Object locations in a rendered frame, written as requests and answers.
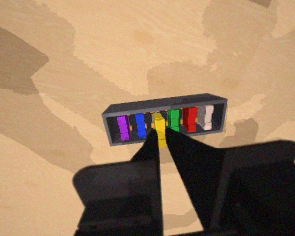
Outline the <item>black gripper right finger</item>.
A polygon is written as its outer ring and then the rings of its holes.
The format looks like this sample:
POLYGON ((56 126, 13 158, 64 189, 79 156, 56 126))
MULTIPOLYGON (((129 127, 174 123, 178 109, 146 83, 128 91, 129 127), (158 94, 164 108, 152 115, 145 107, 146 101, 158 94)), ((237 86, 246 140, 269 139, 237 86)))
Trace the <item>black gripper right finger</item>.
POLYGON ((295 141, 280 139, 217 148, 165 128, 169 152, 203 230, 219 226, 229 176, 236 168, 295 161, 295 141))

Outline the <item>grey fuse block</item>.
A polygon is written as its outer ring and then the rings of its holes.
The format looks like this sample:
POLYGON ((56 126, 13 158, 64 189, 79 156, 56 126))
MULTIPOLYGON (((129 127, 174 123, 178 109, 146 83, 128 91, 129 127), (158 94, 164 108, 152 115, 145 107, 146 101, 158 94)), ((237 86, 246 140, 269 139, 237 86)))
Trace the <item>grey fuse block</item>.
MULTIPOLYGON (((154 111, 160 111, 168 120, 165 110, 178 109, 179 132, 191 136, 221 133, 223 131, 227 98, 209 93, 168 97, 144 101, 111 104, 102 114, 110 146, 142 143, 154 128, 154 111), (146 137, 139 138, 135 114, 145 113, 146 137)), ((155 113, 155 112, 154 112, 155 113)))

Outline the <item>green fuse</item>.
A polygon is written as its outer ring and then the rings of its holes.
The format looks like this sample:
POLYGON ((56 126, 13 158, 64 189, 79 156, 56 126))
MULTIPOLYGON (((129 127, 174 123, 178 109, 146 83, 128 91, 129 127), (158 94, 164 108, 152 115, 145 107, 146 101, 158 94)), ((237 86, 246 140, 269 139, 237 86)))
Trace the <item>green fuse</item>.
POLYGON ((178 126, 179 110, 178 109, 167 110, 167 114, 168 114, 168 127, 179 132, 179 126, 178 126))

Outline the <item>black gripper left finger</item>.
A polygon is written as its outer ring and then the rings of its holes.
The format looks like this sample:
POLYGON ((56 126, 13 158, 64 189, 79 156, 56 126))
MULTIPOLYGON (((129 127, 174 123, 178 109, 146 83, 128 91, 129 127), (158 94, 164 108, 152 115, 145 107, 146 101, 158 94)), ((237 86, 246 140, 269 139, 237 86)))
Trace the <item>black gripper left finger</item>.
POLYGON ((85 166, 72 177, 72 185, 83 206, 90 200, 105 200, 149 194, 153 219, 160 219, 164 236, 158 133, 152 129, 129 160, 85 166))

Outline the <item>yellow fuse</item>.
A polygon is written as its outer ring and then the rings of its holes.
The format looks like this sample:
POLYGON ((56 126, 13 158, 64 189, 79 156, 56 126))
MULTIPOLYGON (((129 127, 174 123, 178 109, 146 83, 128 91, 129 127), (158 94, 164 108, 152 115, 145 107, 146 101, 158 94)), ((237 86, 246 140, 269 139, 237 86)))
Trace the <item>yellow fuse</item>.
POLYGON ((161 113, 153 113, 154 120, 154 129, 156 129, 158 133, 158 142, 159 147, 166 147, 166 139, 165 139, 165 119, 162 117, 161 113))

